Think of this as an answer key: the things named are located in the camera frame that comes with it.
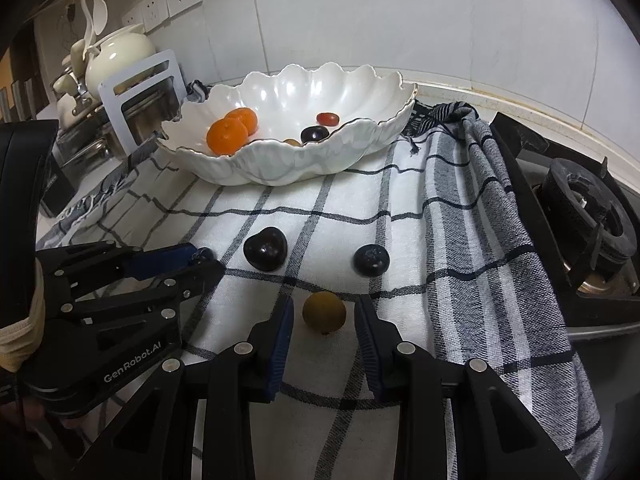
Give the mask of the operator hand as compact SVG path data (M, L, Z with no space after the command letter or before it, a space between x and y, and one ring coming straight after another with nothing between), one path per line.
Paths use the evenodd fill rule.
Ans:
M1 362L4 370L16 373L39 348L46 322L42 265L35 259L35 289L28 317L3 327L0 337Z

